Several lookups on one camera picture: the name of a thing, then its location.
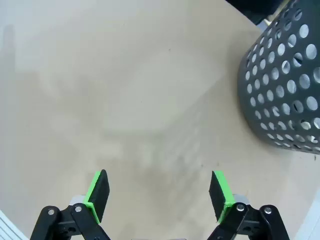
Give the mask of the dark grey perforated basket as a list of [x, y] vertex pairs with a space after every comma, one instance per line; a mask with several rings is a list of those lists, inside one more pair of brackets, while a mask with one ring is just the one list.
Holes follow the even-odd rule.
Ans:
[[290, 0], [241, 59], [237, 95], [253, 133], [320, 155], [320, 0]]

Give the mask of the white slotted base plate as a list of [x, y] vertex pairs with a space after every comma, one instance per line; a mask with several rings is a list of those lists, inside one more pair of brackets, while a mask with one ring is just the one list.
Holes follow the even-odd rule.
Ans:
[[29, 240], [0, 210], [0, 240]]

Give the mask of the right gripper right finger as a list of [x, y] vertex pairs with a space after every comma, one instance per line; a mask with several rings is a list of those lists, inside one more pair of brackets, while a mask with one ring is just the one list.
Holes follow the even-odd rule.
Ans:
[[249, 240], [290, 240], [279, 210], [274, 205], [259, 209], [236, 201], [222, 171], [213, 171], [209, 195], [218, 226], [207, 240], [235, 240], [238, 235]]

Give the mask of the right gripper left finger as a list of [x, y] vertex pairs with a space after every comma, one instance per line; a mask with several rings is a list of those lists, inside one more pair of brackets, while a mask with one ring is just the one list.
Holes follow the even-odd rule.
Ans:
[[68, 205], [64, 210], [48, 205], [36, 221], [30, 240], [111, 240], [100, 223], [110, 193], [106, 170], [97, 171], [84, 200]]

